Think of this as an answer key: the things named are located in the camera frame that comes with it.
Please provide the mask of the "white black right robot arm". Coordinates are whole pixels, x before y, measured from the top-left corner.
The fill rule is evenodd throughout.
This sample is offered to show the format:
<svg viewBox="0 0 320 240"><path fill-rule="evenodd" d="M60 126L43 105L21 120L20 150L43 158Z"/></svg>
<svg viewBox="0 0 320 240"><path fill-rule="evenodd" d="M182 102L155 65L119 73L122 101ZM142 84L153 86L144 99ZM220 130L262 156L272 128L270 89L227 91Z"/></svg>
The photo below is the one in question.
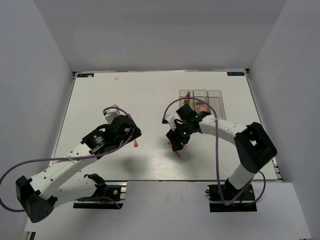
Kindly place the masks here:
<svg viewBox="0 0 320 240"><path fill-rule="evenodd" d="M181 151L195 133L212 135L217 140L224 140L235 146L240 163L224 184L218 187L220 193L226 192L233 200L243 195L249 182L278 153L258 122L249 125L232 123L219 119L208 111L196 112L189 105L183 105L176 113L179 118L169 114L162 118L162 123L170 127L166 137L174 152Z"/></svg>

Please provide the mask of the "smoky acrylic tray left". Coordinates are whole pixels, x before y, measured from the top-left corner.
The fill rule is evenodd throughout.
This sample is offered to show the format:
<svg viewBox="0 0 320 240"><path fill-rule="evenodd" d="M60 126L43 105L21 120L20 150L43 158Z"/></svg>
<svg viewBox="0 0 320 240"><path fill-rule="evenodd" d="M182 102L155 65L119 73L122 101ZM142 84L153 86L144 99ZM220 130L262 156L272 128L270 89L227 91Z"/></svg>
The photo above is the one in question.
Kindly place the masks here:
<svg viewBox="0 0 320 240"><path fill-rule="evenodd" d="M189 105L191 108L194 108L194 91L192 89L180 89L179 90L179 106Z"/></svg>

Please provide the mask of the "smoky acrylic tray right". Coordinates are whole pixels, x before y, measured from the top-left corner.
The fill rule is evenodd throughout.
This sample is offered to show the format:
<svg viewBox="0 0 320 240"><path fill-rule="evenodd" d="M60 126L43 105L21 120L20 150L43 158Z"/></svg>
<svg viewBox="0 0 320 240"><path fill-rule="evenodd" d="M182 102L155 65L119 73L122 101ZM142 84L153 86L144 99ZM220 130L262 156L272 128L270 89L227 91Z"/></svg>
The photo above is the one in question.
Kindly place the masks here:
<svg viewBox="0 0 320 240"><path fill-rule="evenodd" d="M226 120L225 107L223 102L223 95L221 90L208 90L208 102L215 110L217 117Z"/></svg>

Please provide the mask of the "foundation bottle with black cap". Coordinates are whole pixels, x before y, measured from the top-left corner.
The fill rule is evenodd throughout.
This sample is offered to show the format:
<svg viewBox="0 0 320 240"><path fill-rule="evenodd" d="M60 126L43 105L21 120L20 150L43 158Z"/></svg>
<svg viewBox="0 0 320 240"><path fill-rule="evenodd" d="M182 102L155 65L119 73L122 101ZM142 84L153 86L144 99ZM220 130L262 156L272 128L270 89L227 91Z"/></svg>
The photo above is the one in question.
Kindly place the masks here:
<svg viewBox="0 0 320 240"><path fill-rule="evenodd" d="M183 100L183 104L191 106L191 100L191 92L188 91L185 95L185 99Z"/></svg>

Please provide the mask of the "smoky acrylic tray middle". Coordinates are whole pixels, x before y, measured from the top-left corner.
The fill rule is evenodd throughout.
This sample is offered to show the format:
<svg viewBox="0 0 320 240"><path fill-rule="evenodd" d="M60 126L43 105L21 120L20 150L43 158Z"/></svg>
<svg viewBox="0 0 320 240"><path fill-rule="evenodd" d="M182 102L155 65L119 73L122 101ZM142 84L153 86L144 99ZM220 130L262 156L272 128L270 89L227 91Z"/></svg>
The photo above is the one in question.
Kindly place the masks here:
<svg viewBox="0 0 320 240"><path fill-rule="evenodd" d="M194 100L194 105L195 105L195 102L199 101L208 106L209 97L208 97L208 91L206 89L194 89L193 95L194 95L194 98L196 98L196 100Z"/></svg>

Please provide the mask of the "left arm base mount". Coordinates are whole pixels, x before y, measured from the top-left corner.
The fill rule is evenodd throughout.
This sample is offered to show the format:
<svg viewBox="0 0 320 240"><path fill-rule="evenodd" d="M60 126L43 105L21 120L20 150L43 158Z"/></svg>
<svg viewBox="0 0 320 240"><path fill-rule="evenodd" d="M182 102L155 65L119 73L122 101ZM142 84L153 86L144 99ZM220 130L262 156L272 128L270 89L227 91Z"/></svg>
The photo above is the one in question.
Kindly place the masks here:
<svg viewBox="0 0 320 240"><path fill-rule="evenodd" d="M126 182L105 181L98 174L86 174L85 180L92 180L96 187L92 196L73 202L74 209L120 210L127 192Z"/></svg>

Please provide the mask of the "colourful glitter eyeshadow palette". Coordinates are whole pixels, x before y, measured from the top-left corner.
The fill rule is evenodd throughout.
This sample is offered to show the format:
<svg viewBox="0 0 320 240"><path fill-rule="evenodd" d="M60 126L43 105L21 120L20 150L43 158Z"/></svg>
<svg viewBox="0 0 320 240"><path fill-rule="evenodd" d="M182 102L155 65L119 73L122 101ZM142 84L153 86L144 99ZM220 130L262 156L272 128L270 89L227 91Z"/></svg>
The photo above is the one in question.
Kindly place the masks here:
<svg viewBox="0 0 320 240"><path fill-rule="evenodd" d="M196 101L194 107L197 113L210 112L210 108L208 108L208 106L205 103L200 101Z"/></svg>

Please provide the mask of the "smoky acrylic tray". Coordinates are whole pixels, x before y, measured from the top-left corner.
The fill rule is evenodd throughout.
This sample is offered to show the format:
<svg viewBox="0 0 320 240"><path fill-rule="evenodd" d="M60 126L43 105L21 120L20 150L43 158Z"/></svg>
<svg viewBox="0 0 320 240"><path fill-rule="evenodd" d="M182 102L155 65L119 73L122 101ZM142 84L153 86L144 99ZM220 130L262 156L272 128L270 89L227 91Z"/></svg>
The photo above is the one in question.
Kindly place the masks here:
<svg viewBox="0 0 320 240"><path fill-rule="evenodd" d="M180 89L179 90L179 106L189 105L191 108L194 108L194 91L192 89Z"/></svg>
<svg viewBox="0 0 320 240"><path fill-rule="evenodd" d="M194 89L193 95L194 95L194 98L196 98L196 100L194 100L194 105L195 105L195 102L199 101L208 106L209 97L208 97L208 91L206 89Z"/></svg>
<svg viewBox="0 0 320 240"><path fill-rule="evenodd" d="M217 117L226 120L225 107L223 102L223 95L221 90L208 90L208 102L215 110Z"/></svg>

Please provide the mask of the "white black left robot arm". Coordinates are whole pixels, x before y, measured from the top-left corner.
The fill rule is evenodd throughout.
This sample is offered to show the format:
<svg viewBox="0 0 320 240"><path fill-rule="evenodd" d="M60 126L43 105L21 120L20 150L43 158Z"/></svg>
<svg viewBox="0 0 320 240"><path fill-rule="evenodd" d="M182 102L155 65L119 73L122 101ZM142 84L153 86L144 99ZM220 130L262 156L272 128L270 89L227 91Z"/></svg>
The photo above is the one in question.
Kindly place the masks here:
<svg viewBox="0 0 320 240"><path fill-rule="evenodd" d="M83 168L117 151L141 134L129 116L116 116L111 123L98 126L83 137L66 160L58 160L30 178L18 178L15 182L17 199L29 220L38 223L58 206L82 198L112 201L114 190L96 173L82 173L74 183L69 180Z"/></svg>

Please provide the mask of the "pink lip gloss tube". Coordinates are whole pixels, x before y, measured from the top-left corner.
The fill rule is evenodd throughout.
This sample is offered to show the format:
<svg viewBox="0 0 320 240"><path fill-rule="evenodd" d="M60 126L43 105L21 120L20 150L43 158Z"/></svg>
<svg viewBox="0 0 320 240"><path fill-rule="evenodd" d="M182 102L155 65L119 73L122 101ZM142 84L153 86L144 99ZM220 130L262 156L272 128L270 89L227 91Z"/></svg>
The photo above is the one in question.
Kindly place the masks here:
<svg viewBox="0 0 320 240"><path fill-rule="evenodd" d="M138 142L137 142L136 139L133 141L133 146L134 146L135 148L137 148L137 147L139 146L139 144L138 144Z"/></svg>

